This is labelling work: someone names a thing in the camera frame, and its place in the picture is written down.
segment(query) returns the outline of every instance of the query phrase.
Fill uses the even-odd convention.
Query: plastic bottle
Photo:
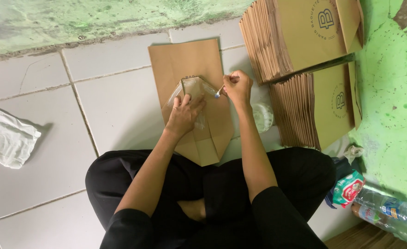
[[[362,188],[354,201],[389,217],[407,222],[407,202],[367,188]]]
[[[355,216],[385,230],[389,233],[398,235],[407,242],[407,223],[398,219],[389,217],[377,210],[353,202],[351,210]]]

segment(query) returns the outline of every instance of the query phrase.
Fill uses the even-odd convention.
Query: plastic container
[[[355,216],[385,230],[389,233],[398,235],[401,239],[407,242],[407,222],[389,217],[377,210],[363,206],[354,202],[351,206],[351,211]]]
[[[254,122],[259,133],[264,133],[273,126],[273,110],[264,103],[252,104]]]
[[[407,222],[407,202],[400,201],[388,195],[367,188],[360,190],[355,202],[377,210],[389,217]]]

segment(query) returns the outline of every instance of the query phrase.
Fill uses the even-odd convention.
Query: paris baguette logo
[[[348,112],[346,107],[346,99],[344,92],[340,91],[343,89],[343,83],[338,84],[333,91],[331,96],[331,110],[336,116],[336,118],[344,118]]]
[[[310,23],[314,34],[322,40],[338,36],[340,23],[335,0],[315,0],[311,6]]]

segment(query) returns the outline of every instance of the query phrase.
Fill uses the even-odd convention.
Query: foot
[[[195,201],[178,201],[177,204],[190,219],[205,223],[206,212],[203,198]]]

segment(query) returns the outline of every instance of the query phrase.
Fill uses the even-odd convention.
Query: green painted wall
[[[357,56],[367,179],[407,197],[407,0],[362,0],[366,45]]]
[[[252,0],[0,0],[0,54],[240,16]]]

